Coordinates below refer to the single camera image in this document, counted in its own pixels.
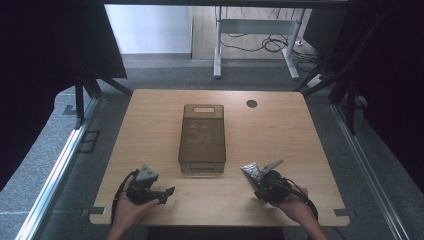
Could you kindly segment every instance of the brown plastic container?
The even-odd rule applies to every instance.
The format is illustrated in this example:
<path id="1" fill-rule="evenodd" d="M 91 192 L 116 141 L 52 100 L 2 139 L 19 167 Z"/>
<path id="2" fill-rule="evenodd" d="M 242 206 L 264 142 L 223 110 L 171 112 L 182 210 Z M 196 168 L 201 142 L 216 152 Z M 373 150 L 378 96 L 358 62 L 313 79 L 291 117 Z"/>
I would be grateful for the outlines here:
<path id="1" fill-rule="evenodd" d="M 178 161 L 183 173 L 224 172 L 224 106 L 184 106 Z"/>

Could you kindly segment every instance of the white stand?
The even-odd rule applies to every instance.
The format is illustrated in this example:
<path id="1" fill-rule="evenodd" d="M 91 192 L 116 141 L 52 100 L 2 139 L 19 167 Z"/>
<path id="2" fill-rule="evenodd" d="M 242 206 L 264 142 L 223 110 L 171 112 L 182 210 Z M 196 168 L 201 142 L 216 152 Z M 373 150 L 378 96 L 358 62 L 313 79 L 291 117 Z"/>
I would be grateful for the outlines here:
<path id="1" fill-rule="evenodd" d="M 256 19 L 222 19 L 222 7 L 218 8 L 216 23 L 216 45 L 214 56 L 213 76 L 221 78 L 221 34 L 222 33 L 238 33 L 238 34 L 272 34 L 272 35 L 289 35 L 289 44 L 287 49 L 283 49 L 283 56 L 286 60 L 290 75 L 293 80 L 299 79 L 296 67 L 291 59 L 297 34 L 302 25 L 305 9 L 301 9 L 298 18 L 292 20 L 256 20 Z"/>

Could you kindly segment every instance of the wooden table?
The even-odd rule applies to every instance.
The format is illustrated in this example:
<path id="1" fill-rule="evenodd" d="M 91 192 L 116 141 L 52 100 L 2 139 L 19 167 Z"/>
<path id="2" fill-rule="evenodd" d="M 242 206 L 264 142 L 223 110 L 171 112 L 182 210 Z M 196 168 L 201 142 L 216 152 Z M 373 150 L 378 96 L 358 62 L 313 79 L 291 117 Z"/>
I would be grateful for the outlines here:
<path id="1" fill-rule="evenodd" d="M 246 102 L 255 100 L 257 107 Z M 224 106 L 227 162 L 224 173 L 192 177 L 181 173 L 178 152 L 185 104 Z M 300 93 L 200 90 L 136 90 L 128 106 L 91 214 L 94 224 L 110 222 L 113 196 L 125 176 L 147 164 L 159 179 L 152 190 L 175 186 L 165 205 L 149 211 L 147 226 L 289 226 L 283 212 L 254 195 L 240 167 L 283 158 L 276 170 L 307 187 L 323 226 L 345 226 L 348 216 Z"/>

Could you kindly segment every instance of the white wall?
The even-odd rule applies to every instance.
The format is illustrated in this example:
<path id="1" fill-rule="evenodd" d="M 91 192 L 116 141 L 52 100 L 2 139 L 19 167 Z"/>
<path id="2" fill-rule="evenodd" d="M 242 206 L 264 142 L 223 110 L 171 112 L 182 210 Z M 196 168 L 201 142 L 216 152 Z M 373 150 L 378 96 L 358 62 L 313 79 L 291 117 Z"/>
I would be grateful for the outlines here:
<path id="1" fill-rule="evenodd" d="M 121 54 L 191 52 L 191 7 L 105 7 Z"/>

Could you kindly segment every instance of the hand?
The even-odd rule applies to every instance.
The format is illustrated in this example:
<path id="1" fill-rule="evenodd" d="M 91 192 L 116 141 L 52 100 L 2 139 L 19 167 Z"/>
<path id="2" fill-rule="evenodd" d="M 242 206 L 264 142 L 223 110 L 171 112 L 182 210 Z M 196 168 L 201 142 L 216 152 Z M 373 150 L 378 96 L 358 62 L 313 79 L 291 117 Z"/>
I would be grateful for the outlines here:
<path id="1" fill-rule="evenodd" d="M 147 210 L 159 204 L 159 199 L 152 200 L 143 205 L 136 205 L 131 202 L 126 194 L 133 178 L 134 176 L 128 178 L 121 192 L 115 209 L 113 225 L 107 237 L 108 240 L 123 239 L 125 233 L 143 217 Z"/>
<path id="2" fill-rule="evenodd" d="M 293 190 L 308 196 L 308 189 L 295 186 Z M 328 236 L 321 225 L 315 219 L 314 213 L 306 203 L 293 193 L 281 203 L 269 203 L 271 206 L 281 209 L 287 217 L 299 223 L 313 240 L 328 240 Z"/>

